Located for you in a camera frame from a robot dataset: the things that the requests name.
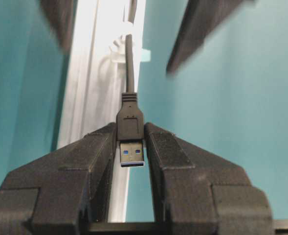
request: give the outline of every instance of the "black plastic part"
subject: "black plastic part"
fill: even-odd
[[[29,200],[30,188],[36,192],[32,203],[26,206],[32,214],[17,218],[15,223],[26,224],[35,235],[78,235],[80,219],[105,222],[115,145],[116,125],[111,123],[8,173],[0,187],[0,205],[8,213],[0,210],[0,218],[4,218],[0,219],[0,231],[10,224],[6,217],[13,218],[15,213],[23,212],[24,207],[16,209],[13,204],[16,198]],[[13,201],[7,202],[9,191]],[[23,234],[15,231],[7,234]]]
[[[82,224],[83,235],[168,235],[169,224],[166,223],[90,223]],[[288,224],[283,228],[275,228],[275,234],[288,235]]]
[[[0,235],[274,234],[266,196],[240,166],[151,123],[156,223],[106,223],[115,137],[111,123],[10,172],[0,188]],[[288,234],[286,221],[275,226]]]
[[[167,72],[175,72],[205,38],[245,0],[189,0]]]
[[[167,235],[164,223],[91,223],[81,226],[83,235]]]
[[[117,140],[144,139],[144,117],[137,105],[136,93],[122,94],[122,108],[116,116]]]
[[[271,210],[240,166],[145,125],[156,222],[171,233],[271,235]]]

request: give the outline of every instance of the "usb connector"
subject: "usb connector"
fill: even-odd
[[[121,166],[143,166],[143,143],[140,142],[121,142],[120,143]]]
[[[116,116],[121,166],[143,166],[144,117],[136,93],[122,94],[122,108]]]

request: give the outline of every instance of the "black cable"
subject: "black cable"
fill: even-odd
[[[134,23],[137,9],[137,0],[132,0],[129,12],[129,22]],[[133,64],[133,41],[132,35],[125,38],[125,61],[126,61],[126,92],[134,92],[134,64]]]
[[[135,14],[137,9],[137,0],[131,2],[130,12],[129,12],[129,22],[134,23]]]
[[[134,23],[137,0],[133,0],[129,11],[129,21]],[[122,93],[122,107],[116,116],[117,140],[120,141],[121,166],[144,165],[143,139],[144,116],[137,105],[134,92],[134,64],[132,35],[125,38],[126,93]]]
[[[134,92],[134,64],[133,64],[133,44],[132,35],[125,38],[125,60],[126,60],[126,92]]]

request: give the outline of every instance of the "teal background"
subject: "teal background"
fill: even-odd
[[[139,103],[146,121],[243,166],[288,218],[288,0],[246,3],[173,76],[165,73],[187,0],[147,0]],[[131,170],[129,221],[150,221]]]
[[[63,56],[37,0],[0,0],[0,184],[56,147]]]
[[[147,0],[145,119],[243,166],[274,217],[288,218],[288,0],[245,4],[167,76],[186,4]],[[67,62],[37,0],[0,0],[0,184],[55,149]],[[150,193],[148,165],[132,168],[128,221],[153,220]]]

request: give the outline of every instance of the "blurry black object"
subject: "blurry black object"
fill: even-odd
[[[74,0],[40,0],[40,3],[59,46],[64,53],[68,53],[72,43]]]
[[[175,72],[225,18],[246,0],[189,0],[167,72]]]

